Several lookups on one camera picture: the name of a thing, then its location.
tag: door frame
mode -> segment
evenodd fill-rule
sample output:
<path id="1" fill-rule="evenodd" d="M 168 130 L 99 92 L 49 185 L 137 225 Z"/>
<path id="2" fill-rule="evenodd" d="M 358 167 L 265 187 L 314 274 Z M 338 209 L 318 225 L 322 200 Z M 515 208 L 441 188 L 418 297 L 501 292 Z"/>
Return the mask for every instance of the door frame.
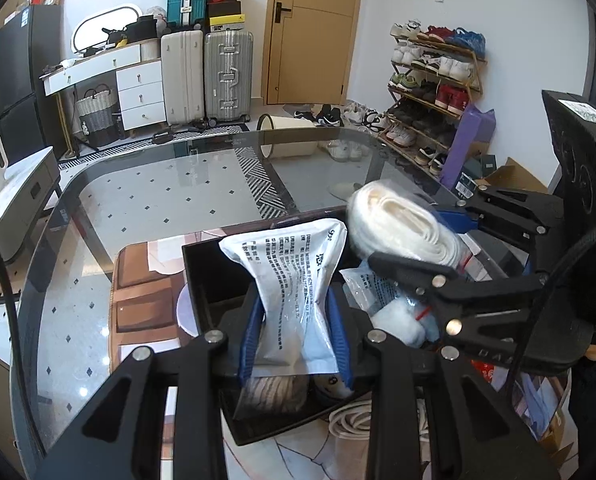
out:
<path id="1" fill-rule="evenodd" d="M 349 76 L 351 74 L 351 62 L 353 61 L 353 48 L 355 46 L 355 34 L 358 26 L 358 16 L 360 14 L 361 0 L 355 0 L 355 8 L 353 9 L 353 21 L 351 22 L 351 35 L 349 42 L 349 51 L 347 58 L 347 67 L 345 68 L 345 78 L 343 79 L 344 92 L 340 95 L 340 102 L 337 104 L 344 105 L 347 101 L 347 92 L 349 86 Z M 273 19 L 275 11 L 275 0 L 267 0 L 267 15 L 265 16 L 265 42 L 262 53 L 262 100 L 267 105 L 267 94 L 269 87 L 269 57 L 271 54 L 271 29 L 273 28 Z M 313 103 L 313 104 L 336 104 L 336 103 Z"/>

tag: silver bolt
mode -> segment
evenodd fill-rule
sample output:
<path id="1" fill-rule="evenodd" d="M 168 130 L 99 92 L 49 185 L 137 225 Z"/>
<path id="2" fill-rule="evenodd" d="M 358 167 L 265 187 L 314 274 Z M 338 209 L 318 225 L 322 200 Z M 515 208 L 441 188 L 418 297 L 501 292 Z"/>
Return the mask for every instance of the silver bolt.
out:
<path id="1" fill-rule="evenodd" d="M 219 343 L 222 341 L 224 334 L 220 330 L 209 330 L 204 334 L 204 339 L 207 343 Z"/>
<path id="2" fill-rule="evenodd" d="M 455 346 L 443 346 L 440 355 L 447 359 L 447 361 L 456 361 L 460 356 L 460 352 Z"/>
<path id="3" fill-rule="evenodd" d="M 150 355 L 151 348 L 149 348 L 148 346 L 138 346 L 133 352 L 131 352 L 131 356 L 136 361 L 144 361 Z"/>
<path id="4" fill-rule="evenodd" d="M 442 274 L 438 274 L 437 276 L 433 277 L 433 280 L 431 280 L 431 284 L 435 287 L 435 288 L 440 288 L 441 286 L 443 286 L 445 283 L 447 282 L 447 278 L 445 278 Z"/>
<path id="5" fill-rule="evenodd" d="M 367 338 L 372 343 L 382 343 L 387 338 L 387 335 L 382 330 L 369 330 Z"/>
<path id="6" fill-rule="evenodd" d="M 462 330 L 462 321 L 460 321 L 460 319 L 450 320 L 444 328 L 444 331 L 449 335 L 458 335 L 460 330 Z"/>

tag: blue shoe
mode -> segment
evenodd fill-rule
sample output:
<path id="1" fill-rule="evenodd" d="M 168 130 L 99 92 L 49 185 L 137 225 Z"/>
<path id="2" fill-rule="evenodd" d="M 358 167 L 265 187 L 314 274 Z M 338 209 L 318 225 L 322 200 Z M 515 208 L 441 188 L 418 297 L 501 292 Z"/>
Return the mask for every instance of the blue shoe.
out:
<path id="1" fill-rule="evenodd" d="M 444 41 L 455 46 L 468 48 L 476 53 L 478 59 L 485 59 L 485 37 L 478 32 L 469 32 L 462 27 L 458 27 L 456 33 Z"/>

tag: laundry basket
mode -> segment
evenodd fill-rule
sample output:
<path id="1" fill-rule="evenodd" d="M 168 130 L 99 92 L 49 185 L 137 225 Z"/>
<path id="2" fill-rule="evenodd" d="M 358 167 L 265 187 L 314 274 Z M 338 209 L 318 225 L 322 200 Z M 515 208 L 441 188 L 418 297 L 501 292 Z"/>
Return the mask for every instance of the laundry basket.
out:
<path id="1" fill-rule="evenodd" d="M 84 98 L 76 102 L 80 126 L 91 146 L 98 148 L 118 140 L 113 114 L 119 112 L 119 108 L 117 94 L 105 84 L 90 88 Z"/>

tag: black refrigerator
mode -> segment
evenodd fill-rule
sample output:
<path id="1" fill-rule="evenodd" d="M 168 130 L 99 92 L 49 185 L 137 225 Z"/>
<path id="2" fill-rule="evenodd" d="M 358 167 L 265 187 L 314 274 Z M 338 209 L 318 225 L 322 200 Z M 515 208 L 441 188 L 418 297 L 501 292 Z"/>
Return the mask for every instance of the black refrigerator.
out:
<path id="1" fill-rule="evenodd" d="M 42 70 L 60 62 L 62 6 L 29 6 L 0 29 L 0 127 L 9 164 L 47 146 L 60 158 L 66 141 L 55 96 Z"/>

